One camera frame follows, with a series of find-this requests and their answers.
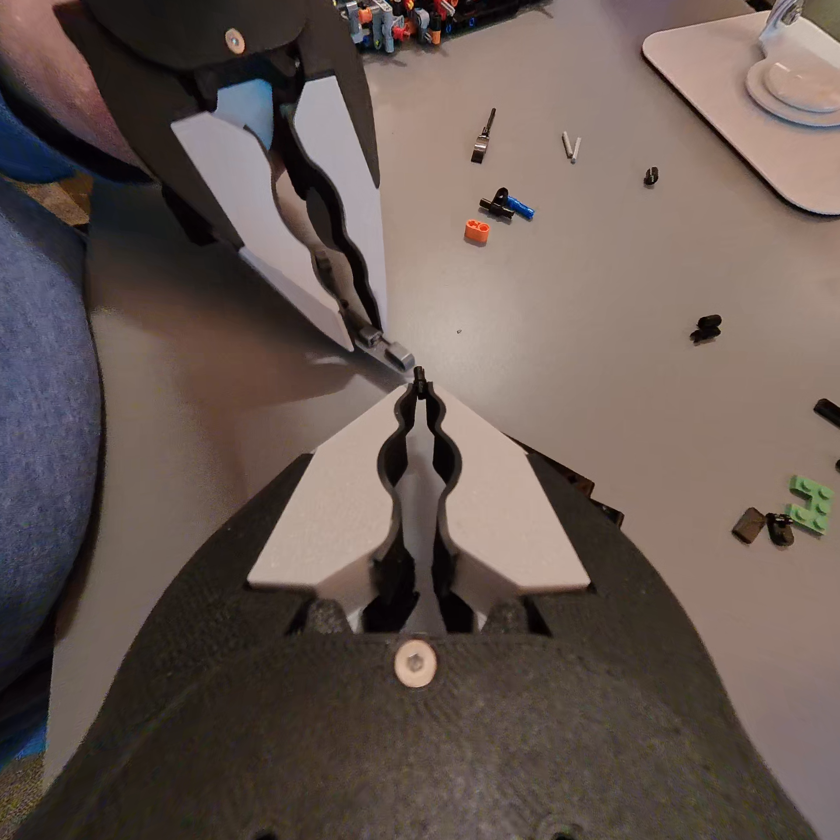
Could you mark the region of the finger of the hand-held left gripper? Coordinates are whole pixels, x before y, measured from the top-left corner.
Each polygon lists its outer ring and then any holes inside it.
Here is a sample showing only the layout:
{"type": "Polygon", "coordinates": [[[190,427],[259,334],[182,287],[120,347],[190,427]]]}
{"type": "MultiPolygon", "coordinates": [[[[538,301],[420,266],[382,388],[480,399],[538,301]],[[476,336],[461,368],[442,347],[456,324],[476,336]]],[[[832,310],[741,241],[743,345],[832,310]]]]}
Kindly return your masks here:
{"type": "Polygon", "coordinates": [[[238,256],[321,333],[353,351],[339,303],[278,211],[275,176],[258,138],[210,112],[171,128],[240,238],[238,256]]]}
{"type": "Polygon", "coordinates": [[[387,333],[380,189],[336,76],[303,82],[285,120],[281,159],[315,234],[350,267],[367,322],[387,333]]]}

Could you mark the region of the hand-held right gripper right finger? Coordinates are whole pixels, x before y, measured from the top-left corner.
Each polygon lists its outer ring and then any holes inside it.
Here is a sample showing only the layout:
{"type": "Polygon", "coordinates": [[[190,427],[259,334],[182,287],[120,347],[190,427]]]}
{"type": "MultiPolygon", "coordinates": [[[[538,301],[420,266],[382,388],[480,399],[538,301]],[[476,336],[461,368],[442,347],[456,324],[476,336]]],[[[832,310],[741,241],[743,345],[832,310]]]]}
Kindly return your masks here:
{"type": "Polygon", "coordinates": [[[444,482],[432,576],[446,631],[471,633],[478,615],[523,596],[585,591],[590,575],[527,450],[432,383],[425,402],[444,482]]]}

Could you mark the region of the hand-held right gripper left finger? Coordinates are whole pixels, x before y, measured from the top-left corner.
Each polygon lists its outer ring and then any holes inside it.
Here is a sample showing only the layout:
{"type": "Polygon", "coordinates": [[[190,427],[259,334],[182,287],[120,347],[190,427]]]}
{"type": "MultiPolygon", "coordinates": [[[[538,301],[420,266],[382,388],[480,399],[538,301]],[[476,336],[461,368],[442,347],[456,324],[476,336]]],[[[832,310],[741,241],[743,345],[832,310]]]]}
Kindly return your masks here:
{"type": "Polygon", "coordinates": [[[419,594],[396,485],[416,405],[416,385],[396,388],[313,451],[248,573],[252,588],[336,601],[366,632],[403,629],[419,594]]]}

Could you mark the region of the grey curved lego panel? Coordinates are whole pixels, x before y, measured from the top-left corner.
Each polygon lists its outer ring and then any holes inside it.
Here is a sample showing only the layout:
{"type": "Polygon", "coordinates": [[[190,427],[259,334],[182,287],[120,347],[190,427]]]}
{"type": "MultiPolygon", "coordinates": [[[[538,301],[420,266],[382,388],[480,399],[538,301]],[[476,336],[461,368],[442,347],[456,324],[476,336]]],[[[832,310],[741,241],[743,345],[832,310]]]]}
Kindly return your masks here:
{"type": "Polygon", "coordinates": [[[398,342],[387,339],[381,329],[351,307],[350,301],[341,293],[326,250],[315,249],[312,256],[319,280],[338,302],[339,313],[353,345],[399,374],[412,375],[415,367],[413,353],[398,342]]]}

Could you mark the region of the person's left forearm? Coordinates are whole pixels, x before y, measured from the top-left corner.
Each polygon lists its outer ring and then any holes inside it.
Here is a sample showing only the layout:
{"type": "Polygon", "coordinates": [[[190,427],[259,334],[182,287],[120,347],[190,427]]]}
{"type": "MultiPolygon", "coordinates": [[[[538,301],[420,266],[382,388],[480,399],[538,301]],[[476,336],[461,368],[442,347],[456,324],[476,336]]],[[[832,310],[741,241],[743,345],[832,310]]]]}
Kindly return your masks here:
{"type": "Polygon", "coordinates": [[[80,170],[14,115],[1,98],[1,175],[15,182],[43,185],[61,182],[80,170]]]}

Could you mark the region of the black lego axle with lever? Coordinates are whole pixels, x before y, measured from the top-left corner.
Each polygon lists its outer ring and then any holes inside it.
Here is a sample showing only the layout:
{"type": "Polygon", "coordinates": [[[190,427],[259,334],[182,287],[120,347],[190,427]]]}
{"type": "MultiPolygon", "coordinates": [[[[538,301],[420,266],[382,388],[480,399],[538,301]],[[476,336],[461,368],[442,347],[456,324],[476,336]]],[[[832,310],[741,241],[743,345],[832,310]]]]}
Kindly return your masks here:
{"type": "Polygon", "coordinates": [[[497,109],[494,107],[490,111],[490,115],[486,121],[484,128],[476,138],[474,147],[470,156],[470,162],[480,165],[486,157],[489,145],[489,137],[494,119],[496,117],[497,109]]]}

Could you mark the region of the lego car chassis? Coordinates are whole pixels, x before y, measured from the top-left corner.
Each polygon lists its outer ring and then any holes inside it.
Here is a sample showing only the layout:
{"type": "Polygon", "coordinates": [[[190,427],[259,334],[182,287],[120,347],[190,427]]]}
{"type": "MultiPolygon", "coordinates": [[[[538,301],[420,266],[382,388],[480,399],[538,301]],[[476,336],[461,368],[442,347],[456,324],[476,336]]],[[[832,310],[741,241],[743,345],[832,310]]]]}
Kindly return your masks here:
{"type": "Polygon", "coordinates": [[[359,50],[394,54],[413,41],[436,49],[447,39],[514,18],[542,1],[333,1],[359,50]]]}

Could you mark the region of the green lego plate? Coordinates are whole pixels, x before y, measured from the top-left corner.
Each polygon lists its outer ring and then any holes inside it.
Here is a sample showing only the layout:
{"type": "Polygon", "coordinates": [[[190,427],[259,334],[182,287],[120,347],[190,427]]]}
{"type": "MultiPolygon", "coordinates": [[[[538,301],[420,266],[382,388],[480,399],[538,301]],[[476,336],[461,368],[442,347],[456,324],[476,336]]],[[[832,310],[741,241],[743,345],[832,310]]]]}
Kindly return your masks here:
{"type": "Polygon", "coordinates": [[[835,498],[834,490],[798,475],[791,477],[789,490],[799,501],[788,503],[784,514],[798,527],[819,537],[826,535],[835,498]]]}

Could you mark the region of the person's left hand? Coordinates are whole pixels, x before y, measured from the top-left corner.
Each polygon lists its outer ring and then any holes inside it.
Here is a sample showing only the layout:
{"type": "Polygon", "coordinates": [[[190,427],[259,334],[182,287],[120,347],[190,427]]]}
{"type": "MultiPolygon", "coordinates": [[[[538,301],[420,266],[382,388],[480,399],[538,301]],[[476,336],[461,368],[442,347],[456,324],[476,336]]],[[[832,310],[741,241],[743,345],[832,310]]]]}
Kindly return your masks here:
{"type": "Polygon", "coordinates": [[[121,135],[56,2],[1,2],[2,81],[40,116],[122,163],[147,170],[121,135]]]}

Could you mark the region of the white rounded pad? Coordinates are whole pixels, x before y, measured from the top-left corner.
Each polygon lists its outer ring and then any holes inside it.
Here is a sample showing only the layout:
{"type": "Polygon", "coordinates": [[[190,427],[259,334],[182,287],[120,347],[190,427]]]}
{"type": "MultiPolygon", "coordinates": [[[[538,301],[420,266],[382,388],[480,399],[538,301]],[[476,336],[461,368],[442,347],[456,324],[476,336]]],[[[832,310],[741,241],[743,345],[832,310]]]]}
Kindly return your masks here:
{"type": "Polygon", "coordinates": [[[762,58],[769,12],[662,30],[646,37],[647,62],[788,203],[839,214],[839,128],[783,121],[750,97],[745,79],[762,58]]]}

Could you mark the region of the white stand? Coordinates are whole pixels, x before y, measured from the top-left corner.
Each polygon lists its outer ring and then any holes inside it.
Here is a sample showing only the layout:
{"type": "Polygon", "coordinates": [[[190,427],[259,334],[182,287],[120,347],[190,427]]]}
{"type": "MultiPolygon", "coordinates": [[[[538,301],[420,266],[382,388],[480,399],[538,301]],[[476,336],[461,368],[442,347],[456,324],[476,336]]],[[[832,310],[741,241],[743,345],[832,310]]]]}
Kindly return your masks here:
{"type": "Polygon", "coordinates": [[[773,4],[759,35],[762,58],[745,77],[764,111],[806,128],[839,125],[838,40],[804,16],[802,1],[773,4]]]}

